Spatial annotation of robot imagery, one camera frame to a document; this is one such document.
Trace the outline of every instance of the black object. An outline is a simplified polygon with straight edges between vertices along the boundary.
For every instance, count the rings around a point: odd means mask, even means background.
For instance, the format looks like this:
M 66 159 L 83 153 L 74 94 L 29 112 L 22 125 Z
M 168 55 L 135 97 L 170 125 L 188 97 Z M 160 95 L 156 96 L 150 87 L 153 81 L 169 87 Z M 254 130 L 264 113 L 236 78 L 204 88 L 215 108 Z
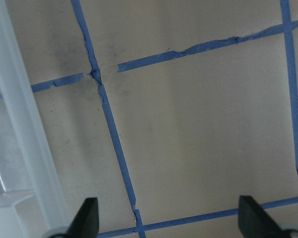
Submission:
M 49 238 L 96 238 L 99 230 L 98 201 L 96 197 L 85 199 L 65 234 Z
M 239 197 L 238 227 L 245 238 L 298 238 L 297 230 L 282 230 L 251 196 Z

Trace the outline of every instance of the blue tape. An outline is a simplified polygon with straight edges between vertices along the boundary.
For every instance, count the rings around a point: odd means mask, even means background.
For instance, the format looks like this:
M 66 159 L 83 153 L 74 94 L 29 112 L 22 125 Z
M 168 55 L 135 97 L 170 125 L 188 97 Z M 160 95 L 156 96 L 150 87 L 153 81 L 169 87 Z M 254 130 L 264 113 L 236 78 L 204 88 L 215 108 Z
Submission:
M 102 101 L 102 105 L 103 105 L 103 111 L 106 117 L 106 121 L 107 121 L 107 125 L 108 125 L 108 129 L 110 132 L 110 136 L 114 145 L 114 149 L 116 152 L 116 156 L 118 159 L 118 164 L 121 170 L 121 174 L 124 180 L 124 184 L 126 187 L 126 191 L 127 191 L 127 195 L 129 198 L 129 202 L 130 202 L 130 206 L 132 208 L 132 211 L 136 217 L 136 232 L 138 232 L 139 237 L 140 238 L 146 238 L 146 234 L 143 228 L 143 223 L 142 223 L 142 219 L 140 216 L 140 212 L 138 209 L 136 209 L 136 196 L 135 196 L 135 192 L 134 192 L 134 188 L 133 185 L 131 183 L 131 179 L 129 176 L 129 171 L 127 168 L 127 164 L 126 164 L 126 160 L 125 160 L 125 156 L 123 153 L 123 149 L 121 147 L 121 143 L 120 143 L 120 139 L 118 136 L 118 132 L 117 132 L 117 128 L 116 128 L 116 124 L 114 121 L 114 117 L 110 108 L 110 104 L 108 101 L 108 97 L 106 94 L 106 90 L 104 85 L 102 84 L 101 81 L 101 76 L 100 76 L 100 69 L 98 67 L 97 61 L 96 61 L 96 57 L 94 54 L 94 48 L 93 48 L 93 44 L 91 42 L 90 36 L 89 36 L 89 32 L 88 32 L 88 28 L 86 25 L 86 21 L 84 18 L 84 14 L 83 11 L 81 9 L 80 6 L 80 2 L 79 0 L 71 0 L 72 2 L 72 6 L 75 12 L 75 16 L 77 19 L 78 24 L 81 27 L 81 30 L 83 32 L 84 35 L 84 39 L 85 39 L 85 47 L 87 49 L 87 53 L 88 53 L 88 57 L 89 57 L 89 61 L 92 67 L 92 71 L 90 73 L 91 77 L 93 79 L 95 79 L 95 81 L 98 83 L 98 94 L 101 98 Z
M 298 27 L 298 21 L 294 21 L 292 28 L 295 29 L 297 27 Z M 125 63 L 120 63 L 120 64 L 118 64 L 118 72 L 124 72 L 124 71 L 131 70 L 134 68 L 144 67 L 147 65 L 160 63 L 160 62 L 164 62 L 164 61 L 168 61 L 168 60 L 174 60 L 177 58 L 181 58 L 181 57 L 185 57 L 185 56 L 189 56 L 189 55 L 193 55 L 193 54 L 197 54 L 197 53 L 201 53 L 201 52 L 205 52 L 205 51 L 214 50 L 214 49 L 218 49 L 221 47 L 230 46 L 230 45 L 234 45 L 237 43 L 242 43 L 245 41 L 256 40 L 256 39 L 259 39 L 262 37 L 280 34 L 282 32 L 283 32 L 283 25 L 276 25 L 276 26 L 269 27 L 263 31 L 258 32 L 258 33 L 251 34 L 249 36 L 232 37 L 232 38 L 228 38 L 225 40 L 209 41 L 206 43 L 201 43 L 201 44 L 192 46 L 192 47 L 190 47 L 184 51 L 181 51 L 181 52 L 169 51 L 169 52 L 165 52 L 165 53 L 162 53 L 159 55 L 149 56 L 149 57 L 145 57 L 142 59 L 136 59 L 136 60 L 132 60 L 132 61 L 125 62 Z
M 284 27 L 289 93 L 290 93 L 294 144 L 295 144 L 295 159 L 296 159 L 296 169 L 298 174 L 298 88 L 297 88 L 293 28 L 292 28 L 292 22 L 291 22 L 289 1 L 280 0 L 280 3 L 281 3 L 282 19 L 283 19 L 283 27 Z
M 264 209 L 271 209 L 271 208 L 292 205 L 292 204 L 296 204 L 296 203 L 298 203 L 298 198 L 293 197 L 293 198 L 263 203 L 263 204 L 261 204 L 261 206 Z M 211 219 L 216 219 L 216 218 L 234 216 L 237 214 L 238 214 L 238 209 L 235 208 L 235 209 L 231 209 L 231 210 L 213 212 L 213 213 L 208 213 L 208 214 L 199 215 L 199 216 L 193 216 L 193 217 L 187 217 L 187 218 L 181 218 L 181 219 L 176 219 L 176 220 L 171 220 L 171 221 L 165 221 L 165 222 L 144 225 L 144 230 L 150 231 L 150 230 L 161 229 L 161 228 L 166 228 L 166 227 L 179 226 L 179 225 L 193 223 L 193 222 L 201 222 L 201 221 L 206 221 L 206 220 L 211 220 Z M 122 229 L 122 230 L 117 230 L 117 231 L 104 232 L 104 233 L 100 233 L 97 236 L 97 238 L 109 238 L 109 237 L 127 235 L 127 234 L 133 233 L 134 229 L 135 228 L 127 228 L 127 229 Z
M 52 86 L 61 87 L 61 86 L 64 86 L 64 85 L 76 83 L 76 82 L 80 81 L 83 77 L 84 77 L 83 73 L 78 73 L 78 74 L 74 74 L 74 75 L 70 75 L 70 76 L 66 76 L 66 77 L 46 81 L 46 82 L 43 82 L 43 83 L 33 84 L 33 85 L 31 85 L 31 88 L 32 88 L 33 93 L 36 93 L 36 92 L 48 90 Z

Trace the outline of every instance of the blue line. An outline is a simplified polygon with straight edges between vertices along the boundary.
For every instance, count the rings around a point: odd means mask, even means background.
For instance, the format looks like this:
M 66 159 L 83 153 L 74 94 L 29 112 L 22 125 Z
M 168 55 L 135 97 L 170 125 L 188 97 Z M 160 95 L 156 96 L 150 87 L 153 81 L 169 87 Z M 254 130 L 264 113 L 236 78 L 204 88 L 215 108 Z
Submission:
M 263 203 L 263 204 L 261 204 L 261 206 L 264 209 L 271 209 L 271 208 L 292 205 L 292 204 L 296 204 L 296 203 L 298 203 L 298 198 L 293 197 L 293 198 Z M 161 229 L 161 228 L 166 228 L 166 227 L 179 226 L 179 225 L 193 223 L 193 222 L 201 222 L 201 221 L 206 221 L 206 220 L 211 220 L 211 219 L 216 219 L 216 218 L 228 217 L 228 216 L 233 216 L 233 215 L 237 215 L 237 214 L 238 214 L 238 209 L 235 208 L 235 209 L 224 210 L 224 211 L 220 211 L 220 212 L 213 212 L 213 213 L 208 213 L 208 214 L 199 215 L 199 216 L 186 217 L 186 218 L 181 218 L 181 219 L 176 219 L 176 220 L 171 220 L 171 221 L 165 221 L 165 222 L 144 225 L 144 229 L 145 229 L 145 231 L 150 231 L 150 230 Z M 122 229 L 122 230 L 117 230 L 117 231 L 104 232 L 104 233 L 100 233 L 97 236 L 97 238 L 109 238 L 109 237 L 127 235 L 127 234 L 133 233 L 134 229 L 135 228 L 127 228 L 127 229 Z
M 294 21 L 292 28 L 295 29 L 297 27 L 298 27 L 298 21 Z M 185 56 L 189 56 L 189 55 L 193 55 L 193 54 L 197 54 L 197 53 L 201 53 L 201 52 L 205 52 L 205 51 L 214 50 L 214 49 L 218 49 L 221 47 L 230 46 L 230 45 L 234 45 L 237 43 L 242 43 L 245 41 L 256 40 L 256 39 L 259 39 L 262 37 L 280 34 L 282 32 L 283 32 L 283 25 L 281 24 L 281 25 L 269 27 L 263 31 L 260 31 L 258 33 L 251 34 L 248 36 L 244 36 L 244 37 L 232 37 L 232 38 L 228 38 L 225 40 L 209 41 L 209 42 L 205 42 L 205 43 L 201 43 L 201 44 L 192 46 L 192 47 L 190 47 L 184 51 L 181 51 L 181 52 L 169 51 L 169 52 L 165 52 L 165 53 L 154 55 L 154 56 L 148 56 L 145 58 L 136 59 L 136 60 L 132 60 L 132 61 L 125 62 L 125 63 L 120 63 L 120 64 L 118 64 L 118 72 L 124 72 L 124 71 L 131 70 L 134 68 L 144 67 L 147 65 L 160 63 L 160 62 L 164 62 L 164 61 L 168 61 L 168 60 L 174 60 L 177 58 L 181 58 L 181 57 L 185 57 Z
M 121 147 L 121 143 L 120 143 L 120 139 L 118 136 L 118 132 L 117 132 L 117 128 L 115 125 L 115 121 L 114 121 L 114 117 L 110 108 L 110 104 L 108 101 L 108 97 L 106 94 L 106 90 L 104 85 L 102 84 L 101 81 L 101 76 L 100 76 L 100 69 L 98 67 L 97 61 L 96 61 L 96 57 L 94 54 L 94 48 L 93 48 L 93 44 L 91 42 L 90 36 L 89 36 L 89 32 L 88 32 L 88 28 L 86 25 L 86 21 L 84 18 L 84 14 L 83 11 L 81 9 L 79 0 L 71 0 L 72 2 L 72 6 L 75 12 L 75 16 L 77 19 L 78 24 L 81 27 L 82 33 L 84 35 L 84 39 L 85 39 L 85 47 L 87 49 L 88 52 L 88 57 L 89 57 L 89 61 L 92 67 L 92 71 L 90 73 L 91 77 L 93 79 L 95 79 L 95 81 L 98 83 L 98 94 L 101 98 L 102 101 L 102 105 L 103 105 L 103 110 L 104 110 L 104 114 L 106 117 L 106 121 L 107 121 L 107 125 L 108 125 L 108 129 L 110 132 L 110 136 L 114 145 L 114 149 L 117 155 L 117 159 L 118 159 L 118 163 L 119 163 L 119 167 L 121 170 L 121 174 L 125 183 L 125 187 L 126 187 L 126 191 L 127 191 L 127 195 L 129 198 L 129 202 L 130 202 L 130 206 L 132 208 L 132 211 L 136 217 L 136 227 L 137 230 L 136 232 L 139 233 L 139 237 L 140 238 L 146 238 L 146 234 L 143 228 L 143 223 L 142 223 L 142 219 L 140 216 L 140 212 L 138 209 L 136 209 L 136 196 L 135 196 L 135 192 L 134 192 L 134 188 L 133 185 L 131 183 L 131 179 L 129 176 L 129 171 L 127 168 L 127 164 L 126 164 L 126 160 L 125 160 L 125 156 L 123 153 L 123 149 Z
M 83 78 L 83 73 L 78 73 L 78 74 L 65 76 L 62 78 L 57 78 L 57 79 L 53 79 L 42 83 L 33 84 L 31 85 L 31 88 L 33 93 L 37 93 L 40 91 L 48 90 L 52 86 L 61 87 L 64 85 L 76 83 L 80 81 L 82 78 Z
M 284 26 L 290 104 L 291 104 L 291 111 L 292 111 L 294 144 L 295 144 L 295 159 L 296 159 L 296 169 L 298 174 L 298 88 L 297 88 L 294 40 L 293 40 L 289 1 L 280 0 L 280 3 L 281 3 L 283 26 Z

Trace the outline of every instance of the metal screw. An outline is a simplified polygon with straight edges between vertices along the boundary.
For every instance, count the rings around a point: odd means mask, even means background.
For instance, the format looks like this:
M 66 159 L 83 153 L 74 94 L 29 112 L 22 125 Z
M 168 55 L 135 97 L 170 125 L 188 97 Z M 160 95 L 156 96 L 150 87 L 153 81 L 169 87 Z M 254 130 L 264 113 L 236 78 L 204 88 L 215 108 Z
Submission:
M 290 236 L 291 236 L 292 238 L 298 238 L 298 232 L 294 232 L 294 231 L 292 231 L 292 232 L 290 232 Z

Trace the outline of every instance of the translucent plastic bin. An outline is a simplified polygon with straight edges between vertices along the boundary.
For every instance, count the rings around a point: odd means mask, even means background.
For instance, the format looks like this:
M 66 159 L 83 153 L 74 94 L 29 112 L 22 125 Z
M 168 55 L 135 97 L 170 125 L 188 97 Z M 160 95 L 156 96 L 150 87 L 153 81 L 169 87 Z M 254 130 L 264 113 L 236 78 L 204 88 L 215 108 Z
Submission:
M 0 238 L 39 238 L 69 222 L 9 15 L 0 0 Z

